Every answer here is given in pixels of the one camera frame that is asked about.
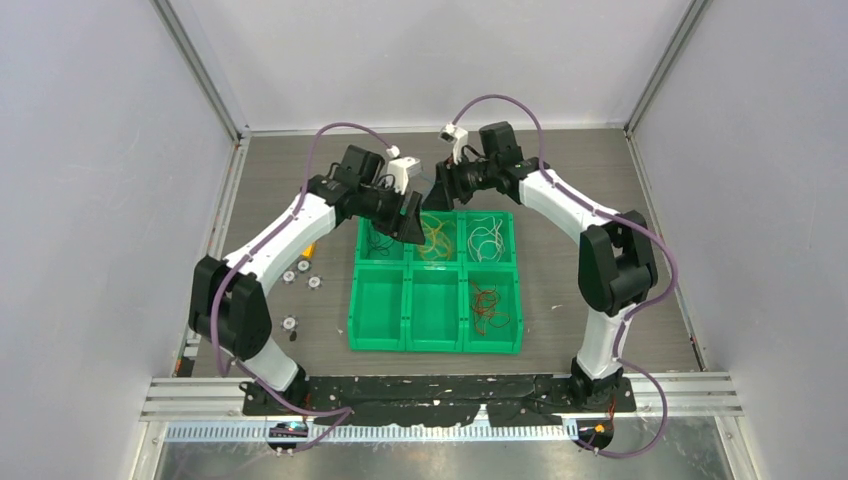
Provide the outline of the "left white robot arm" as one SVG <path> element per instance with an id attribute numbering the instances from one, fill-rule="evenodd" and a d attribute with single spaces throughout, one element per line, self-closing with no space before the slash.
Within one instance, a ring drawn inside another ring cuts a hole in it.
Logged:
<path id="1" fill-rule="evenodd" d="M 421 170 L 414 157 L 385 160 L 348 146 L 341 162 L 308 178 L 304 191 L 251 241 L 222 259 L 198 261 L 189 328 L 269 386 L 268 400 L 280 412 L 298 412 L 307 398 L 305 371 L 271 336 L 268 294 L 307 246 L 354 217 L 395 241 L 423 244 L 423 197 L 409 186 Z"/>

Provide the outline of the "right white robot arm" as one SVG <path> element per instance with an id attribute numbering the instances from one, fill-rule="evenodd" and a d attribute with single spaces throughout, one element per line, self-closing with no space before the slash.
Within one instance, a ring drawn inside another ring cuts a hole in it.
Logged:
<path id="1" fill-rule="evenodd" d="M 651 232 L 635 210 L 608 210 L 573 190 L 541 158 L 526 156 L 505 122 L 479 130 L 482 149 L 468 144 L 454 123 L 439 133 L 452 147 L 437 164 L 426 210 L 451 211 L 478 191 L 493 189 L 532 209 L 565 232 L 578 247 L 578 288 L 588 306 L 582 345 L 566 380 L 570 405 L 596 410 L 620 388 L 621 350 L 636 307 L 658 282 Z"/>

